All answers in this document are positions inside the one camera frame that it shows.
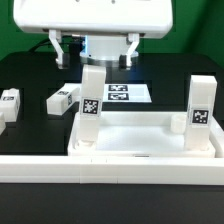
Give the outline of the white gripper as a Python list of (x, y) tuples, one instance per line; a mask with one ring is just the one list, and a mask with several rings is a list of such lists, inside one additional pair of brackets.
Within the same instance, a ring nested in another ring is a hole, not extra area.
[(60, 31), (128, 34), (128, 49), (119, 57), (119, 67), (128, 70), (140, 36), (163, 38), (173, 26), (171, 0), (14, 0), (13, 17), (24, 32), (50, 30), (49, 40), (57, 53), (55, 61), (59, 69), (68, 69), (70, 65), (70, 56), (61, 47)]

